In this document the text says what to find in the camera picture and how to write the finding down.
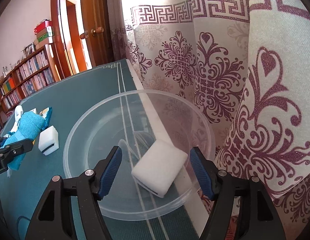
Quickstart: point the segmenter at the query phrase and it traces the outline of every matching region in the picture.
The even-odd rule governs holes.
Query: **orange book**
[[[8,79],[8,82],[9,82],[9,84],[10,84],[11,89],[13,89],[13,88],[14,88],[13,79],[12,79],[12,78],[9,78],[9,79]]]

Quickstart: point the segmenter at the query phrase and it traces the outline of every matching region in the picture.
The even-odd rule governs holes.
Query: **white curtain with purple pattern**
[[[108,0],[116,59],[193,102],[215,163],[258,176],[287,239],[310,217],[310,15],[300,0]],[[199,192],[207,210],[209,200]]]

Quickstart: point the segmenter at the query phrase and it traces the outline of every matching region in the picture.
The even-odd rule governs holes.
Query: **silver rivet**
[[[218,174],[219,174],[220,176],[224,177],[224,176],[226,176],[227,172],[224,171],[224,170],[219,170],[219,171],[218,171]]]
[[[59,177],[58,175],[56,175],[56,176],[54,176],[54,177],[52,178],[52,181],[56,182],[56,181],[58,181],[59,179],[60,179],[60,177]]]
[[[258,177],[256,177],[256,176],[252,176],[251,179],[254,182],[259,182],[260,181],[260,179]]]
[[[87,175],[87,176],[91,176],[91,175],[93,175],[94,174],[94,171],[93,170],[86,170],[85,171],[85,175]]]

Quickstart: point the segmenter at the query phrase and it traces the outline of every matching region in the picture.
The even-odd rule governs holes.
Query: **wooden bookshelf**
[[[43,66],[42,68],[40,68],[39,70],[37,70],[36,72],[32,73],[30,76],[24,78],[21,80],[21,82],[19,82],[19,78],[18,78],[18,73],[17,70],[24,65],[28,60],[31,60],[33,57],[35,57],[36,55],[38,55],[41,52],[44,52],[45,55],[45,59],[47,60],[48,64],[46,66]],[[52,77],[52,81],[54,84],[56,81],[59,81],[59,76],[58,73],[56,73],[56,69],[55,69],[55,65],[54,65],[54,61],[53,58],[50,55],[50,51],[49,51],[49,44],[45,45],[43,47],[41,47],[40,49],[36,50],[34,53],[30,54],[28,57],[26,57],[25,59],[23,59],[13,70],[10,71],[10,73],[8,73],[8,75],[3,79],[3,81],[0,83],[0,88],[5,84],[5,82],[11,77],[14,83],[14,88],[12,88],[11,90],[9,90],[7,93],[2,94],[2,91],[0,89],[0,104],[2,105],[2,109],[5,113],[7,113],[8,111],[13,110],[19,103],[15,103],[13,104],[11,107],[7,107],[4,99],[7,98],[13,91],[17,91],[21,100],[25,99],[27,97],[26,94],[24,94],[24,92],[22,91],[21,86],[27,81],[27,80],[31,80],[34,76],[38,75],[39,73],[41,73],[42,71],[46,70],[46,69],[50,69],[50,73],[51,73],[51,77]]]

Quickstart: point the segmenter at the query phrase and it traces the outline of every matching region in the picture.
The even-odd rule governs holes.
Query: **teal table surface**
[[[59,149],[48,156],[38,150],[38,138],[34,148],[27,153],[18,171],[0,174],[0,199],[10,232],[24,239],[29,219],[37,206],[48,182],[54,175],[65,178],[63,150],[67,136],[77,120],[96,103],[112,95],[136,90],[126,60],[103,65],[79,73],[49,86],[22,103],[24,112],[34,108],[40,112],[52,107],[50,126],[59,133]],[[14,124],[14,115],[6,123],[2,135]],[[78,240],[85,239],[77,199],[72,197],[74,222]],[[161,219],[149,221],[121,221],[104,217],[113,240],[119,239],[198,239],[184,209],[181,207]]]

